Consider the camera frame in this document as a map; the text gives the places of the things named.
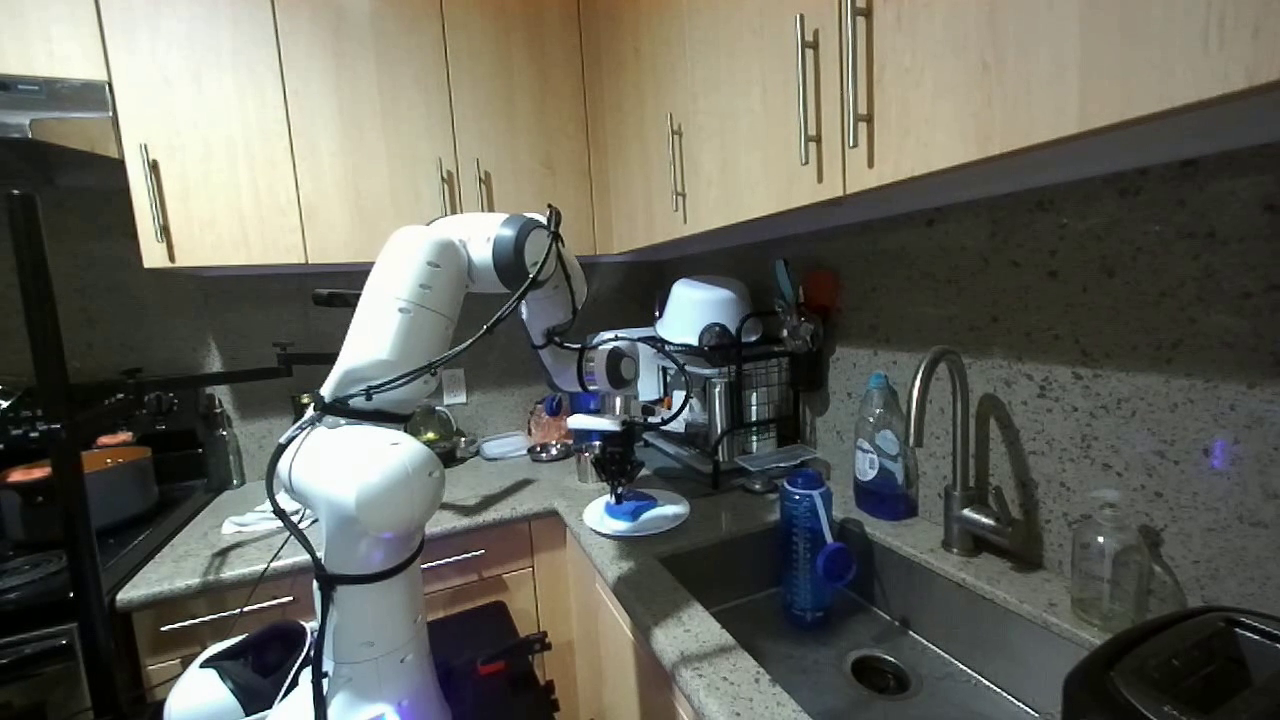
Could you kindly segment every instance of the kitchen sink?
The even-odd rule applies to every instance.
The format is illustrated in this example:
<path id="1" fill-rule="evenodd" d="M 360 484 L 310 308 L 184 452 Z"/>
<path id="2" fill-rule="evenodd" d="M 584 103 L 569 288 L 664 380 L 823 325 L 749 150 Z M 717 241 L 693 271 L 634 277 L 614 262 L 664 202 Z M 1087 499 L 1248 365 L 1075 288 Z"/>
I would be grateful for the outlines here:
<path id="1" fill-rule="evenodd" d="M 841 537 L 859 570 L 823 627 L 784 618 L 775 532 L 674 551 L 664 566 L 808 715 L 1059 715 L 1082 642 L 873 544 L 859 524 Z"/>

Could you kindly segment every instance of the chrome faucet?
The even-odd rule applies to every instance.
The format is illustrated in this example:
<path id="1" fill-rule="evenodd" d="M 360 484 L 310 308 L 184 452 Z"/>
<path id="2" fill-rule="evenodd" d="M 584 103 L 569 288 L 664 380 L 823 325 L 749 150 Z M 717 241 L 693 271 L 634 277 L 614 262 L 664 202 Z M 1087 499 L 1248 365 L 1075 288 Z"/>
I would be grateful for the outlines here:
<path id="1" fill-rule="evenodd" d="M 1015 547 L 1019 532 L 1002 502 L 1002 491 L 994 487 L 989 499 L 981 484 L 968 484 L 968 372 L 955 348 L 930 348 L 917 368 L 911 400 L 906 400 L 906 446 L 925 445 L 925 396 L 939 365 L 948 365 L 948 377 L 952 377 L 952 481 L 945 487 L 945 547 L 959 557 L 977 557 L 977 538 L 989 538 L 1000 551 L 1019 551 Z"/>

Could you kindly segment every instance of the kitchen cabinet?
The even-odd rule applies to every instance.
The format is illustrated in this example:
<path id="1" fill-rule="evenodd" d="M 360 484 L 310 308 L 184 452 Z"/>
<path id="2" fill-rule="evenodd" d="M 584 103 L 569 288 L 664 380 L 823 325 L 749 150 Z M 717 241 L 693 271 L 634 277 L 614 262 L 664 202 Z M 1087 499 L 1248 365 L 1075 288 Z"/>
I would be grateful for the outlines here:
<path id="1" fill-rule="evenodd" d="M 142 268 L 304 262 L 270 0 L 98 0 Z"/>
<path id="2" fill-rule="evenodd" d="M 693 3 L 693 226 L 843 191 L 834 0 Z"/>
<path id="3" fill-rule="evenodd" d="M 522 519 L 428 538 L 419 570 L 428 618 L 500 600 L 521 634 L 540 627 L 530 532 Z"/>
<path id="4" fill-rule="evenodd" d="M 441 0 L 275 0 L 275 25 L 308 262 L 452 213 Z"/>
<path id="5" fill-rule="evenodd" d="M 693 720 L 647 639 L 601 581 L 584 547 L 556 519 L 530 524 L 540 615 L 552 630 L 545 674 L 556 681 L 563 715 Z"/>
<path id="6" fill-rule="evenodd" d="M 91 0 L 0 0 L 0 77 L 106 81 Z"/>
<path id="7" fill-rule="evenodd" d="M 1081 126 L 1277 81 L 1277 0 L 1081 0 Z"/>
<path id="8" fill-rule="evenodd" d="M 455 200 L 480 213 L 563 213 L 596 249 L 576 0 L 444 0 Z"/>
<path id="9" fill-rule="evenodd" d="M 589 0 L 584 26 L 614 251 L 1280 81 L 1268 0 Z"/>
<path id="10" fill-rule="evenodd" d="M 1075 126 L 1075 3 L 869 3 L 881 179 L 925 176 Z"/>
<path id="11" fill-rule="evenodd" d="M 365 262 L 547 202 L 590 251 L 570 0 L 104 0 L 104 36 L 149 268 Z"/>
<path id="12" fill-rule="evenodd" d="M 596 249 L 626 251 L 693 223 L 693 0 L 584 0 Z"/>
<path id="13" fill-rule="evenodd" d="M 1270 0 L 873 3 L 881 179 L 1280 81 Z"/>
<path id="14" fill-rule="evenodd" d="M 516 630 L 540 627 L 530 526 L 492 524 L 455 537 L 430 537 L 419 557 L 423 618 L 474 604 L 507 604 Z M 264 627 L 270 618 L 310 618 L 310 570 L 268 577 L 260 582 L 212 588 L 132 613 L 132 630 L 152 699 L 215 639 Z"/>

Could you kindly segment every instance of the drawer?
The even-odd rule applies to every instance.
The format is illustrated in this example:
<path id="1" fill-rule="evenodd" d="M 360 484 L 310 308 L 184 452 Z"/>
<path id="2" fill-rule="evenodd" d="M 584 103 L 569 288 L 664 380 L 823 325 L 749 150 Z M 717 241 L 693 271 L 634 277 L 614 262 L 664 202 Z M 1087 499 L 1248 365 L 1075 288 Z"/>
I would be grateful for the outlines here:
<path id="1" fill-rule="evenodd" d="M 419 558 L 423 591 L 435 591 L 446 582 L 470 582 L 483 577 L 505 577 L 516 566 L 530 566 L 527 524 L 497 524 L 497 526 L 474 526 L 459 537 L 428 537 L 428 547 Z"/>
<path id="2" fill-rule="evenodd" d="M 149 699 L 160 699 L 172 681 L 215 639 L 310 615 L 308 577 L 270 577 L 260 582 L 212 588 L 132 613 L 132 634 L 142 665 Z"/>

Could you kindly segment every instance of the granite countertop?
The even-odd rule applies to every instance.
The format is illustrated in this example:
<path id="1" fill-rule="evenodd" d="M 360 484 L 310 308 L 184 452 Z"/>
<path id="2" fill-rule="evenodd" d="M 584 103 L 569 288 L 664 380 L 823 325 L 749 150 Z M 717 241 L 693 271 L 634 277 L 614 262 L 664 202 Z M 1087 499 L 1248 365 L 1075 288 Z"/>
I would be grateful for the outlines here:
<path id="1" fill-rule="evenodd" d="M 580 538 L 596 570 L 613 582 L 626 607 L 634 634 L 652 642 L 674 687 L 701 715 L 805 715 L 805 709 L 773 685 L 773 674 L 673 581 L 660 557 L 701 547 L 735 532 L 752 532 L 775 519 L 775 499 L 749 491 L 717 491 L 693 499 L 693 519 L 674 532 L 647 538 L 607 538 L 580 524 L 601 484 L 580 484 L 570 465 L 527 465 L 527 459 L 466 459 L 446 471 L 441 511 L 428 519 L 430 537 L 527 519 L 560 511 L 569 532 Z M 212 499 L 138 577 L 132 577 L 115 607 L 138 607 L 169 595 L 186 595 L 215 582 L 236 582 L 270 570 L 308 566 L 297 544 L 281 547 L 281 537 L 223 547 L 223 516 L 250 511 L 264 499 L 260 484 L 244 484 Z M 939 526 L 929 519 L 865 519 L 869 537 L 911 557 L 939 577 L 981 588 L 994 604 L 1009 604 L 1081 642 L 1100 634 L 1070 618 L 1062 581 L 1050 570 L 1013 570 L 1009 558 L 970 557 L 955 558 L 935 538 Z"/>

